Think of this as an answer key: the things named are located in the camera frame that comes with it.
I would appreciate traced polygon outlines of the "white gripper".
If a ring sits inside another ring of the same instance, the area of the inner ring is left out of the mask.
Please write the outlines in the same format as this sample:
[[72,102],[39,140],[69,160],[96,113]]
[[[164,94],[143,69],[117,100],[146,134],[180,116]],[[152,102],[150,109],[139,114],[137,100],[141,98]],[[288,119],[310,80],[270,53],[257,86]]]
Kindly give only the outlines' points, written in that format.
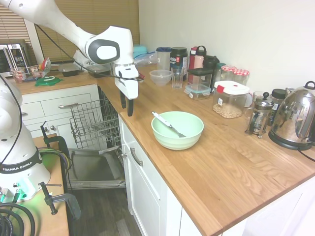
[[127,107],[127,115],[133,115],[134,99],[138,97],[139,72],[133,63],[131,64],[114,64],[115,85],[120,90],[122,108]]

